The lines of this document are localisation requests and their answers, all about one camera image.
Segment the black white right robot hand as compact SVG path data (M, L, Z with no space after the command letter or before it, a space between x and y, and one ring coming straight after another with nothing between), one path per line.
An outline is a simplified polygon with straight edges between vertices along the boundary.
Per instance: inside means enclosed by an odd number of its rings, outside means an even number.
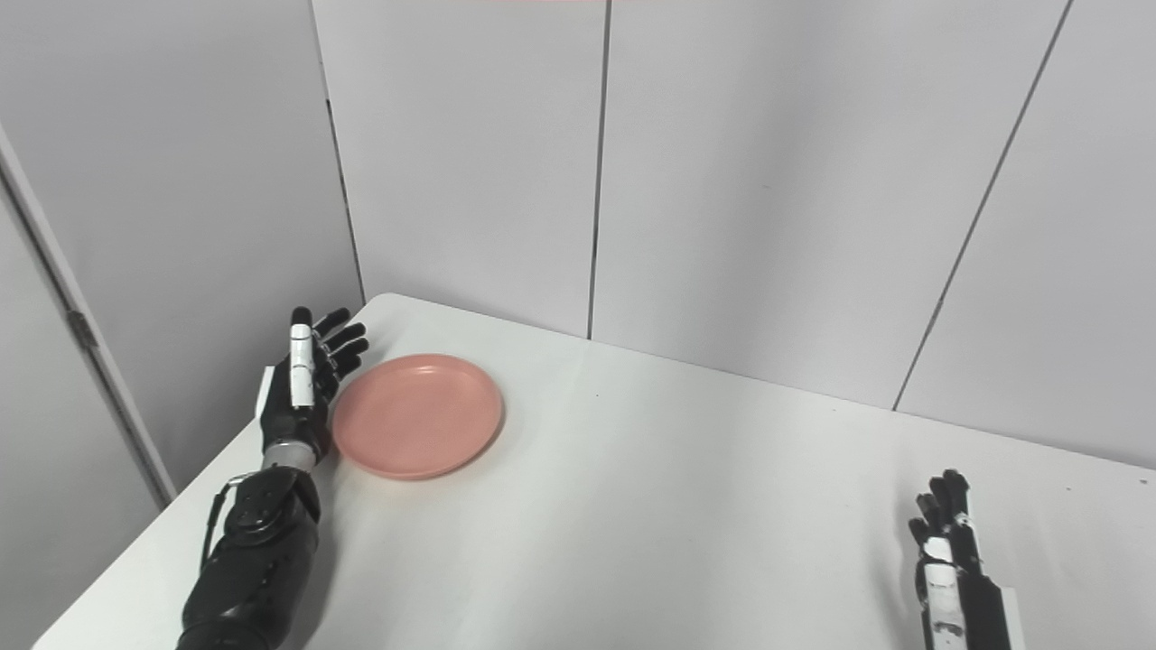
M1014 590L985 573L969 492L958 470L943 470L917 494L920 515L907 522L918 547L914 591L925 647L1024 649Z

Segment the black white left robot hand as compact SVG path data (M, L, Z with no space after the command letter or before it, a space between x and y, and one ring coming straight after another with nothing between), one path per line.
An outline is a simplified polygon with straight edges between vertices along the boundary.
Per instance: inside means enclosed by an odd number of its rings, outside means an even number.
M333 448L331 402L342 381L362 365L365 325L341 308L314 320L292 311L286 359L266 367L255 418L264 433L264 470L314 470Z

